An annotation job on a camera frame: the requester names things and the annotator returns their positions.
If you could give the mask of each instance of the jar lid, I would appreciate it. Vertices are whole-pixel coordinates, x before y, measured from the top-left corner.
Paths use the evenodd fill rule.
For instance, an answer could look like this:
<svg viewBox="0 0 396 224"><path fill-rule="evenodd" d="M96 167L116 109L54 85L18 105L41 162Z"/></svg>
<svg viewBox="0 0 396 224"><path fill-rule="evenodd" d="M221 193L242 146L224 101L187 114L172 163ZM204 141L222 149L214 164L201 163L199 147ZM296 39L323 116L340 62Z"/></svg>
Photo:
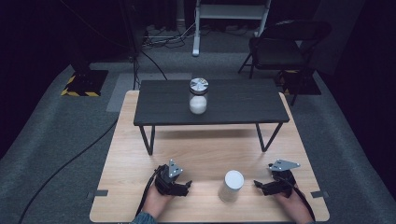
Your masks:
<svg viewBox="0 0 396 224"><path fill-rule="evenodd" d="M208 87L209 83L207 83L206 79L202 77L194 78L190 82L190 91L196 95L203 95L207 93Z"/></svg>

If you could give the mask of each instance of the white shelf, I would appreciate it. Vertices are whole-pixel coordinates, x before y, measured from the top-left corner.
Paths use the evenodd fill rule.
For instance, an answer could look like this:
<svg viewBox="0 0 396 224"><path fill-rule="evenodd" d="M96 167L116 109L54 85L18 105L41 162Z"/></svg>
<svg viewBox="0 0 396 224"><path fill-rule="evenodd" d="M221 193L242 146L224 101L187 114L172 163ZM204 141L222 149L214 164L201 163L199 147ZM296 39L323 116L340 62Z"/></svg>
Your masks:
<svg viewBox="0 0 396 224"><path fill-rule="evenodd" d="M265 6L201 5L200 19L261 20Z"/></svg>

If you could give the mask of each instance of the person's hand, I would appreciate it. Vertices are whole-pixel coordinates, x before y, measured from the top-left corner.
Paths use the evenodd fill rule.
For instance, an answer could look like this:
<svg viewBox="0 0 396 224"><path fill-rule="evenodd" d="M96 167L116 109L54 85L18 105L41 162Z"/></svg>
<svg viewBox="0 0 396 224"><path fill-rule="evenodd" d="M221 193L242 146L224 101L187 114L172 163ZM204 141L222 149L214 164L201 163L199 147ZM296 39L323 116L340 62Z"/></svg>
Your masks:
<svg viewBox="0 0 396 224"><path fill-rule="evenodd" d="M175 196L172 195L161 195L154 185L151 185L148 189L148 196L146 198L145 204L143 205L142 212L149 213L155 219L157 219L160 214L165 209L166 205Z"/></svg>
<svg viewBox="0 0 396 224"><path fill-rule="evenodd" d="M314 221L309 214L303 200L293 189L289 198L284 193L274 194L276 200L283 206L289 217L298 224L305 224Z"/></svg>

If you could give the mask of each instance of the wooden tabletop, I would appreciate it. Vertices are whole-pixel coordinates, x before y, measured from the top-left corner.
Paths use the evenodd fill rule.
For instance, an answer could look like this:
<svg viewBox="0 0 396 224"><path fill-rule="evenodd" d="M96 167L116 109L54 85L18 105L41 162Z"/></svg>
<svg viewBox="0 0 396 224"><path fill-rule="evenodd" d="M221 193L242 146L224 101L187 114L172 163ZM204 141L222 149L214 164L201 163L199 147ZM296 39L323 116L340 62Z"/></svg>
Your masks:
<svg viewBox="0 0 396 224"><path fill-rule="evenodd" d="M271 150L261 151L254 124L161 126L156 129L156 153L149 156L134 112L139 91L128 91L108 151L98 192L91 210L93 222L130 222L140 203L149 178L159 165L170 159L183 168L177 183L192 180L187 197L176 197L159 217L160 222L264 222L290 221L273 196L264 196L253 180L274 181L268 164L276 159L294 161L301 167L292 172L311 204L318 221L329 219L323 198L313 198L318 182L303 143L281 94L290 121L277 134ZM270 133L276 124L261 124ZM218 190L225 174L237 170L245 178L238 199L224 203Z"/></svg>

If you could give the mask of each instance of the white cup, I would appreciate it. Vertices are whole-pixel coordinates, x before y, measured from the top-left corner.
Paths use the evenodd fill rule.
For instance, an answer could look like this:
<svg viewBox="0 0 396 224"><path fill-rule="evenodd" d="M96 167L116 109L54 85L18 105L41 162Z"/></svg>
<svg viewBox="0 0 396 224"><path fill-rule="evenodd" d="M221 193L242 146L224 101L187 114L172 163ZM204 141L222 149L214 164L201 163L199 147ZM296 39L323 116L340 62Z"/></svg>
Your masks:
<svg viewBox="0 0 396 224"><path fill-rule="evenodd" d="M238 191L244 186L245 179L235 170L227 172L219 188L219 197L226 203L233 203L238 198Z"/></svg>

